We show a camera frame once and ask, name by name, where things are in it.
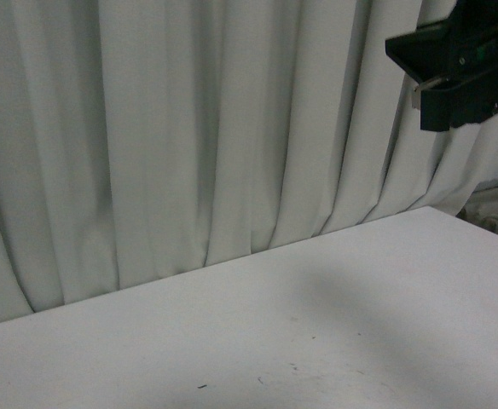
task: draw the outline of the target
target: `white curtain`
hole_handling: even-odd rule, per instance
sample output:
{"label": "white curtain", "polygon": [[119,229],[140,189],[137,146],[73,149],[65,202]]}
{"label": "white curtain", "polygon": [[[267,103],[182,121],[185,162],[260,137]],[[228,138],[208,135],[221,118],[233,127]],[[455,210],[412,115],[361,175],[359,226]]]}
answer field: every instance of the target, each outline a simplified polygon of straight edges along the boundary
{"label": "white curtain", "polygon": [[384,51],[454,2],[0,0],[0,321],[497,185]]}

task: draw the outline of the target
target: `table surface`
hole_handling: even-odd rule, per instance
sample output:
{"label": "table surface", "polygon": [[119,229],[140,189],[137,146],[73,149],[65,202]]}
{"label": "table surface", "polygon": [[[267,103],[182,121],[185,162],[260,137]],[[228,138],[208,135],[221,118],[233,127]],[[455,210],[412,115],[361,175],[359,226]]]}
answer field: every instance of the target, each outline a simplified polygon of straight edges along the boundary
{"label": "table surface", "polygon": [[498,408],[498,236],[413,210],[0,324],[0,408]]}

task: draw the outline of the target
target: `white table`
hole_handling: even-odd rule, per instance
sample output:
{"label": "white table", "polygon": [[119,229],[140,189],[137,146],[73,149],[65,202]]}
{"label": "white table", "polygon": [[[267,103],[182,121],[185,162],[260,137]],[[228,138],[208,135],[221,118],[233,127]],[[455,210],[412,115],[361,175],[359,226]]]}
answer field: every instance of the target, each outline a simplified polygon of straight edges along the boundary
{"label": "white table", "polygon": [[498,237],[432,209],[0,324],[0,408],[498,408]]}

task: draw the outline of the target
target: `white backdrop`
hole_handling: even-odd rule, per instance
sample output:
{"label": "white backdrop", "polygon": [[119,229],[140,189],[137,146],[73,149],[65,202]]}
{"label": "white backdrop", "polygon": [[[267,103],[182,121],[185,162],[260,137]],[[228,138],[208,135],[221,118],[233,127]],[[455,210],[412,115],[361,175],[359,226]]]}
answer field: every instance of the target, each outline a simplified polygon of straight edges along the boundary
{"label": "white backdrop", "polygon": [[498,184],[384,41],[454,0],[0,0],[0,321]]}

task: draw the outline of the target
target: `curtain fold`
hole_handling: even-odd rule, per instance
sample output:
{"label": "curtain fold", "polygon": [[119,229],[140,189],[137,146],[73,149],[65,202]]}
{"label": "curtain fold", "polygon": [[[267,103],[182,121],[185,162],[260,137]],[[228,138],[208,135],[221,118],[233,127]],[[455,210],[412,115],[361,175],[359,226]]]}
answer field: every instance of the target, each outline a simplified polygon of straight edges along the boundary
{"label": "curtain fold", "polygon": [[455,0],[0,0],[0,321],[498,185],[384,41]]}

